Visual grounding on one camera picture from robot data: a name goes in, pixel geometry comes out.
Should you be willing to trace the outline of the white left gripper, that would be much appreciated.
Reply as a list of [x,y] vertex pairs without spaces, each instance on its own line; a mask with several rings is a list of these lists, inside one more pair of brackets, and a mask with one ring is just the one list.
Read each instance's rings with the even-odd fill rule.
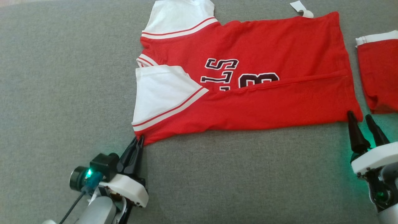
[[[142,184],[131,178],[138,178],[138,173],[141,168],[144,143],[144,136],[140,136],[139,138],[134,137],[117,163],[119,174],[116,174],[109,182],[102,181],[99,183],[101,187],[108,187],[111,192],[113,191],[129,199],[141,208],[146,208],[148,204],[148,192]],[[129,177],[122,175],[126,167]]]

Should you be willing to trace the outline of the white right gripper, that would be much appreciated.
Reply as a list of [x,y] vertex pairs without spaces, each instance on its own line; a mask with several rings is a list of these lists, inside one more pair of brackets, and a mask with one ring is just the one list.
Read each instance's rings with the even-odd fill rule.
[[353,111],[347,112],[351,150],[365,153],[351,162],[353,172],[367,182],[369,197],[378,212],[397,212],[398,143],[390,143],[373,117],[365,116],[376,148],[364,138]]

